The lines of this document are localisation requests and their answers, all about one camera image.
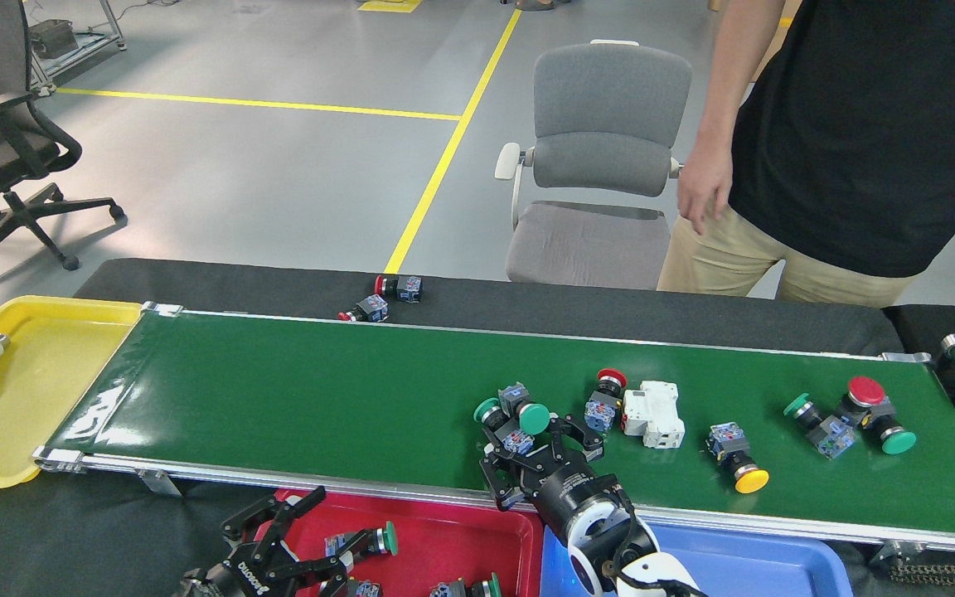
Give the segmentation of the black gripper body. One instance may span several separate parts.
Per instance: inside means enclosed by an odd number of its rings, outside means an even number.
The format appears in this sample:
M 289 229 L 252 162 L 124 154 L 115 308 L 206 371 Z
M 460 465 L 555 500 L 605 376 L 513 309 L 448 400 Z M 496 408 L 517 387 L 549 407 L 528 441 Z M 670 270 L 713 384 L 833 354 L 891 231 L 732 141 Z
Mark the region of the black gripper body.
M 284 596 L 284 583 L 268 577 L 269 561 L 227 560 L 183 575 L 179 596 Z
M 596 536 L 624 521 L 614 473 L 598 476 L 585 461 L 543 465 L 531 474 L 531 503 L 558 540 Z

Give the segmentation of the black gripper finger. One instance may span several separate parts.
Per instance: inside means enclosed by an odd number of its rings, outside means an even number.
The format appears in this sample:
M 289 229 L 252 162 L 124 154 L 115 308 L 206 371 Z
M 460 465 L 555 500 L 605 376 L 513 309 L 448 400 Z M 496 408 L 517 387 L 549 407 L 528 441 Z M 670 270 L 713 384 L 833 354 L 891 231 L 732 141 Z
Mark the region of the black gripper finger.
M 316 560 L 299 560 L 291 551 L 285 552 L 284 563 L 275 566 L 275 596 L 296 596 L 306 587 L 321 586 L 318 596 L 344 595 L 350 571 L 355 567 L 351 551 Z
M 502 447 L 488 447 L 480 461 L 490 495 L 500 511 L 532 499 L 545 481 L 545 465 L 538 458 L 520 456 Z
M 547 424 L 550 442 L 541 449 L 541 466 L 587 464 L 605 454 L 605 439 L 571 413 L 554 413 Z
M 244 560 L 263 564 L 287 536 L 295 519 L 310 512 L 325 498 L 326 490 L 319 485 L 303 497 L 291 495 L 279 499 L 270 495 L 259 499 L 222 522 L 223 537 L 243 553 Z

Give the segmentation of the person's right hand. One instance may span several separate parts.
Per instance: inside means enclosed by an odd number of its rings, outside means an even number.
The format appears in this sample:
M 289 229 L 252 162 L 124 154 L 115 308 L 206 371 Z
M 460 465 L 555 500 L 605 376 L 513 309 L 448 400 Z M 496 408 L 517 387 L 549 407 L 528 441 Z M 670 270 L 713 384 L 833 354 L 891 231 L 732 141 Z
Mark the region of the person's right hand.
M 698 139 L 680 171 L 677 183 L 678 215 L 691 223 L 697 235 L 706 231 L 706 212 L 719 220 L 728 205 L 732 186 L 731 143 L 725 139 Z

